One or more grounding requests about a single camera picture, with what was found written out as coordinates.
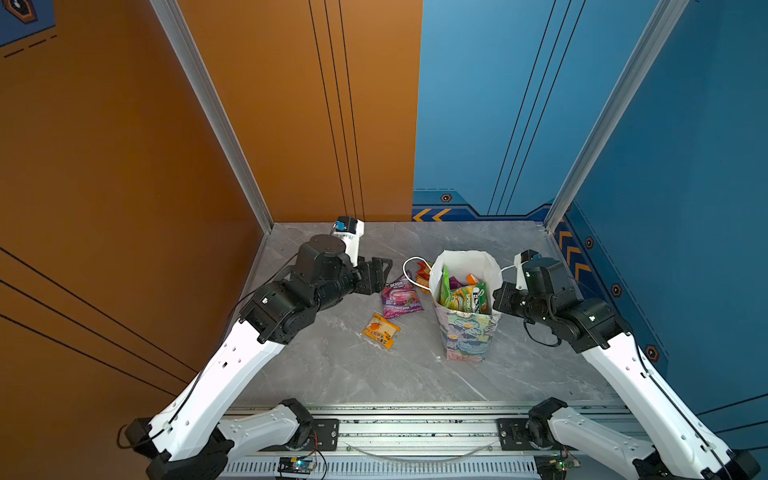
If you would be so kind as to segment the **purple small snack bag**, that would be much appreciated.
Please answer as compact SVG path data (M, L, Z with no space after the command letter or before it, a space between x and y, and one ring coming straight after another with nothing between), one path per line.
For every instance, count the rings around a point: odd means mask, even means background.
M384 288L381 301L382 316L387 320L423 311L414 285L404 276Z

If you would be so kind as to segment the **green yellow Fox's candy bag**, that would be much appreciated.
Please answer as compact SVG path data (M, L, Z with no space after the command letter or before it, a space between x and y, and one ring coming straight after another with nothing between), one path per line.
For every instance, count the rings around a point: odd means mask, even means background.
M472 314L486 314L488 311L486 284L483 282L452 290L451 295L448 309Z

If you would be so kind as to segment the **small orange yellow snack pack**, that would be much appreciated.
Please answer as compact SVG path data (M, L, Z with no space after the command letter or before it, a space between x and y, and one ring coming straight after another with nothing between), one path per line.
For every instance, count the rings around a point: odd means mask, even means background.
M382 348L391 350L401 328L380 314L374 314L362 330L362 335Z

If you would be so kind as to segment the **colourful white paper bag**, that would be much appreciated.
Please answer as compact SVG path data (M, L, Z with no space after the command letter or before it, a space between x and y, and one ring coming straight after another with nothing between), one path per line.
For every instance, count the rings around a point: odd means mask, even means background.
M498 262L485 251L445 250L426 270L445 358L483 361L501 319L492 307L502 285Z

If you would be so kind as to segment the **green Lays chips bag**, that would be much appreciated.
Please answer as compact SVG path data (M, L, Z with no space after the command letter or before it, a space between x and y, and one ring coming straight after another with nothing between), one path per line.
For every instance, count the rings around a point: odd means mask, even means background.
M450 278L451 278L451 275L449 274L447 267L443 266L442 276L441 276L440 285L439 285L439 291L440 291L439 301L440 301L440 304L445 308L450 307L451 298L452 298Z

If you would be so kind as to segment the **purple grape candy bag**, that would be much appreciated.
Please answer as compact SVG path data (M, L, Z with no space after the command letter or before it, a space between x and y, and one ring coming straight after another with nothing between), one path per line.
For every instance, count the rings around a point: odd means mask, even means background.
M456 277L451 276L449 278L449 288L451 290L457 290L457 289L463 288L464 286L465 286L465 283L462 283Z

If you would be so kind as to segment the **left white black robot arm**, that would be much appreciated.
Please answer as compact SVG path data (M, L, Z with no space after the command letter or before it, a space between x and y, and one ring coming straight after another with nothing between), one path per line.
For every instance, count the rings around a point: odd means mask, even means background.
M349 294L383 291L393 262L358 256L357 234L313 236L256 288L207 365L152 418L120 429L119 448L149 461L150 479L216 479L227 464L265 448L314 448L313 417L297 399L240 420L225 420L233 402L319 312Z

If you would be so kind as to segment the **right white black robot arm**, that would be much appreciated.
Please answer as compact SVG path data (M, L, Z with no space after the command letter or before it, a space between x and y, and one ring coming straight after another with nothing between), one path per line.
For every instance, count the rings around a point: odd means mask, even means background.
M599 299L519 290L506 282L494 309L550 328L608 381L648 438L636 440L549 398L529 411L530 442L573 447L626 479L754 479L761 467L706 427L640 350L627 322Z

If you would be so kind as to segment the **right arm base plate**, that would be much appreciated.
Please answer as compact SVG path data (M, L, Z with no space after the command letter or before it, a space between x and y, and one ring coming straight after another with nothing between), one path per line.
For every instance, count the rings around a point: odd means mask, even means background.
M497 434L503 451L565 451L570 446L559 443L545 421L531 418L500 418Z

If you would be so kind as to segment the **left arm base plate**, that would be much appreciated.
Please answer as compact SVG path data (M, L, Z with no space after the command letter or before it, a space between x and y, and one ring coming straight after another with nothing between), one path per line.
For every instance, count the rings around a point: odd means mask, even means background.
M339 421L337 419L314 419L302 422L297 431L285 444L288 450L321 452L336 451L338 447Z

